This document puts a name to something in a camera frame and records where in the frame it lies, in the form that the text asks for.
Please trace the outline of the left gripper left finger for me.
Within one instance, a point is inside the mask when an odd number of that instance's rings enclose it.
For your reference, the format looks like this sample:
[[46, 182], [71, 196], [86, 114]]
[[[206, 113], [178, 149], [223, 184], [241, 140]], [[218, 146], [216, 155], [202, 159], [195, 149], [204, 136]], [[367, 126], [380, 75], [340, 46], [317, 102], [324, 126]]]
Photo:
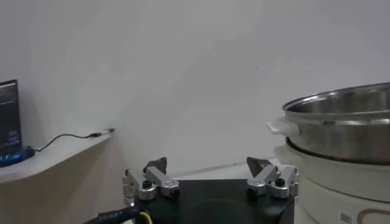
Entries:
[[153, 201], [158, 194], [165, 198], [177, 198], [180, 184], [167, 176], [167, 157], [149, 161], [141, 172], [126, 169], [122, 176], [124, 204], [135, 206], [136, 201]]

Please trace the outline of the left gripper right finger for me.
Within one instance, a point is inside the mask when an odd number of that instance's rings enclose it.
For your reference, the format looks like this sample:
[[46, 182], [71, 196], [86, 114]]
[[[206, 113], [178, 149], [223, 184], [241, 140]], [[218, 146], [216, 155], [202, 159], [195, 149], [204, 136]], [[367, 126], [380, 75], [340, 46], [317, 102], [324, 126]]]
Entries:
[[280, 170], [266, 159], [247, 157], [252, 178], [247, 180], [247, 196], [256, 200], [263, 195], [277, 199], [298, 196], [299, 173], [295, 167], [287, 166]]

